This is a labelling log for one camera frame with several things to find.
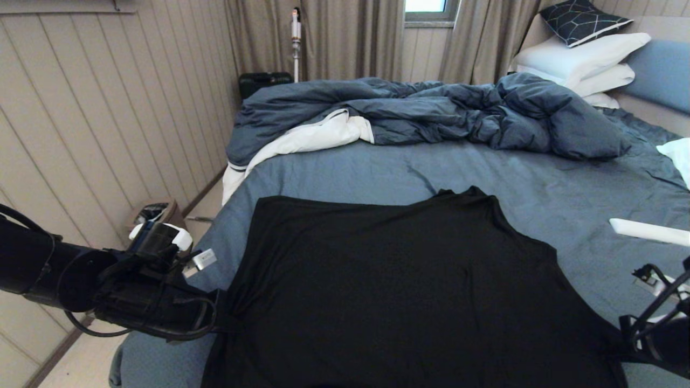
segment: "baseboard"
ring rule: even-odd
[[[189,214],[189,212],[191,212],[192,209],[194,209],[196,205],[198,205],[199,202],[201,202],[201,200],[206,196],[206,194],[208,194],[208,192],[211,191],[213,186],[215,186],[215,184],[218,183],[218,181],[223,177],[224,173],[225,168],[221,170],[221,172],[219,172],[215,177],[213,177],[213,179],[211,179],[211,182],[209,182],[206,185],[206,187],[204,187],[204,189],[201,190],[201,192],[196,197],[194,197],[194,199],[191,202],[189,202],[189,205],[182,209],[182,217],[187,217],[187,214]]]
[[[93,317],[86,316],[84,319],[81,321],[81,323],[88,327],[91,322],[94,321]],[[39,385],[43,382],[43,380],[46,379],[48,374],[55,368],[55,365],[62,359],[62,357],[67,353],[68,350],[72,347],[72,345],[75,344],[75,342],[79,339],[79,337],[83,333],[81,330],[77,329],[76,327],[65,337],[64,340],[60,343],[60,345],[55,349],[50,357],[41,365],[39,370],[36,371],[34,376],[31,377],[31,380],[29,380],[26,385],[24,385],[24,388],[38,388]]]

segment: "curtain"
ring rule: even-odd
[[[300,79],[402,78],[404,0],[228,0],[238,73],[293,72],[294,7],[302,12]]]
[[[532,18],[554,0],[461,0],[440,79],[488,84],[506,74]]]

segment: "patterned pillow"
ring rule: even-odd
[[[631,19],[604,13],[587,0],[568,0],[539,11],[568,47],[617,33]]]

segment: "black suitcase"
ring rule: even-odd
[[[239,95],[246,99],[260,88],[291,84],[294,81],[289,72],[248,72],[239,76]]]

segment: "blue headboard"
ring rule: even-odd
[[[652,40],[627,63],[635,81],[622,92],[690,113],[690,43]]]

